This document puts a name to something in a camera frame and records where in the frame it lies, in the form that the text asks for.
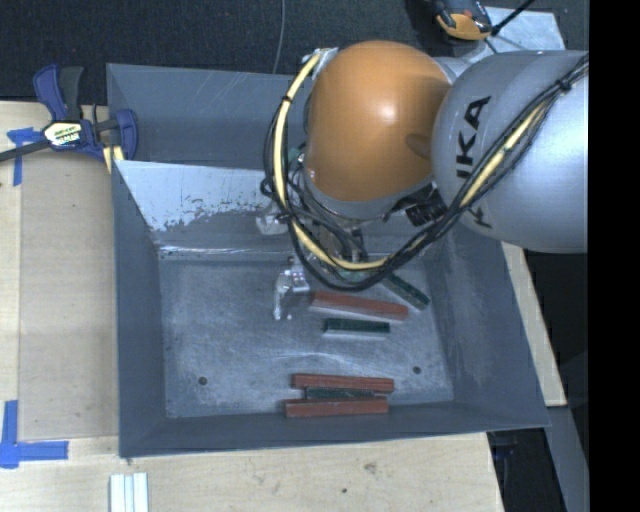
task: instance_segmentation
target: cable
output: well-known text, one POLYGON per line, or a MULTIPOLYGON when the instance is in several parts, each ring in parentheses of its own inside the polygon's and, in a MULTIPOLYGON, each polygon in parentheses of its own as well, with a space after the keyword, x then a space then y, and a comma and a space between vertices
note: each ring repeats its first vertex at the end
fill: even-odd
MULTIPOLYGON (((585 54, 567 74, 556 80, 546 90, 529 101, 520 114, 509 123, 502 134, 478 160, 469 178, 465 181, 445 213, 433 224, 426 226, 416 233, 400 249, 375 261, 352 262, 330 255, 314 235, 305 228, 299 215, 307 215, 307 205, 304 203, 302 191, 292 178, 298 175, 300 168, 296 168, 290 175, 288 162, 284 158, 286 147, 286 118, 299 87, 317 64, 320 54, 314 54, 303 66, 289 87, 280 108, 274 115, 265 144, 265 173, 264 187, 269 197, 279 205, 283 218, 289 226, 289 232, 294 251, 307 270, 323 284, 338 290, 359 291, 386 278, 392 272, 407 263, 428 245, 442 238, 457 222, 460 216, 468 211, 473 204, 482 198, 489 190, 497 185, 520 161, 530 147, 547 113, 555 100, 570 90, 575 82, 588 73, 589 54, 585 54), (288 188, 298 195, 300 205, 294 205, 289 197, 288 188), (307 249, 317 264, 342 283, 330 281, 314 267, 307 249)), ((337 235, 336 230, 342 230, 351 243, 354 239, 350 233, 337 223, 326 218, 319 224, 332 232, 345 247, 345 239, 337 235)))
POLYGON ((273 70, 271 71, 272 75, 276 74, 276 69, 278 69, 278 63, 280 62, 280 51, 282 50, 282 42, 284 41, 284 24, 286 19, 286 10, 285 10, 285 0, 281 1, 280 4, 280 38, 278 39, 278 50, 276 51, 276 59, 273 63, 273 70))
POLYGON ((498 49, 493 45, 493 43, 489 41, 488 37, 484 40, 484 42, 487 43, 487 46, 491 49, 493 53, 500 53, 498 49))
POLYGON ((518 7, 515 11, 513 11, 511 14, 509 14, 509 16, 507 16, 505 19, 503 19, 500 23, 498 23, 496 26, 494 26, 491 29, 491 35, 492 36, 497 36, 498 33, 504 28, 506 27, 509 23, 511 23, 513 21, 514 18, 516 18, 517 16, 520 15, 520 13, 522 11, 524 11, 527 7, 529 7, 533 2, 535 2, 536 0, 527 0, 525 3, 523 3, 520 7, 518 7))

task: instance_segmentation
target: black fabric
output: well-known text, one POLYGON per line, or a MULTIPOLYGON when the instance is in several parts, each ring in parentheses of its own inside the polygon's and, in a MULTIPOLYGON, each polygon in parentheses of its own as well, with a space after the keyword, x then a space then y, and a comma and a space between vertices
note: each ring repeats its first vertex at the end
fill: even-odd
MULTIPOLYGON (((487 0, 484 5, 516 8, 520 3, 487 0)), ((367 39, 405 42, 433 56, 466 49, 445 42, 423 0, 287 0, 285 7, 281 73, 293 73, 300 57, 315 48, 367 39)), ((85 68, 79 90, 83 104, 106 104, 105 65, 111 62, 270 73, 281 8, 281 0, 3 2, 0 98, 35 101, 33 74, 53 62, 85 68)), ((589 48, 588 0, 539 0, 530 10, 554 13, 567 48, 589 48)), ((527 258, 562 364, 586 349, 587 258, 532 252, 527 258)), ((577 419, 584 441, 584 406, 577 419)), ((563 510, 540 432, 513 436, 517 443, 506 482, 506 510, 563 510)))

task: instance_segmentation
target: gray bin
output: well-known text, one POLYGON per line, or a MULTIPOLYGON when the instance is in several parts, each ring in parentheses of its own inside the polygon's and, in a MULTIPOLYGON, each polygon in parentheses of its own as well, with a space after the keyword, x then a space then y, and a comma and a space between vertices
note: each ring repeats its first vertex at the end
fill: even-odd
MULTIPOLYGON (((138 117, 113 170, 120 455, 377 441, 541 427, 548 417, 499 242, 462 225, 403 268, 424 311, 384 338, 323 337, 305 298, 271 314, 291 254, 255 217, 267 128, 291 77, 108 67, 109 107, 138 117), (292 373, 390 377, 386 415, 287 419, 292 373)), ((309 84, 292 106, 304 141, 309 84)), ((407 238, 403 217, 371 249, 407 238)), ((313 289, 320 289, 311 281, 313 289)), ((366 297, 399 302, 381 285, 366 297)))

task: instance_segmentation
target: table surface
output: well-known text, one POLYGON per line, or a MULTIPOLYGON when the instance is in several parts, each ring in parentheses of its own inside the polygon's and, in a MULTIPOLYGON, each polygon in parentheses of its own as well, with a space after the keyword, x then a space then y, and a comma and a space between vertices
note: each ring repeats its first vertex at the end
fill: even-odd
MULTIPOLYGON (((7 130, 47 122, 39 104, 0 102, 0 150, 7 130)), ((0 469, 3 511, 106 510, 109 476, 136 472, 155 512, 504 510, 484 434, 120 459, 107 171, 47 151, 23 166, 14 187, 0 164, 0 400, 19 398, 21 440, 70 443, 68 460, 0 469)), ((523 252, 504 249, 545 401, 565 405, 523 252)))

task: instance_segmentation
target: wire bundle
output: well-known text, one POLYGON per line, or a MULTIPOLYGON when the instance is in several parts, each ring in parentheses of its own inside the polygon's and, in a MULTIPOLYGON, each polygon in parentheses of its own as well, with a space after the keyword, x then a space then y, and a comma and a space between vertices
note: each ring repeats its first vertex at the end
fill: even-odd
POLYGON ((265 141, 265 173, 263 194, 279 206, 280 220, 287 223, 294 251, 305 268, 326 286, 341 291, 365 290, 405 265, 423 249, 444 236, 475 202, 511 172, 531 146, 555 101, 571 90, 574 84, 588 74, 589 54, 586 53, 566 75, 531 100, 509 123, 502 134, 478 160, 469 177, 459 189, 444 214, 419 230, 398 250, 377 260, 368 256, 361 240, 341 228, 337 223, 312 212, 304 203, 302 191, 294 177, 300 168, 290 172, 287 158, 286 120, 291 102, 304 79, 311 73, 322 55, 316 52, 305 63, 282 99, 271 122, 265 141), (329 254, 320 241, 304 225, 306 217, 327 228, 343 247, 354 244, 362 261, 354 262, 329 254))

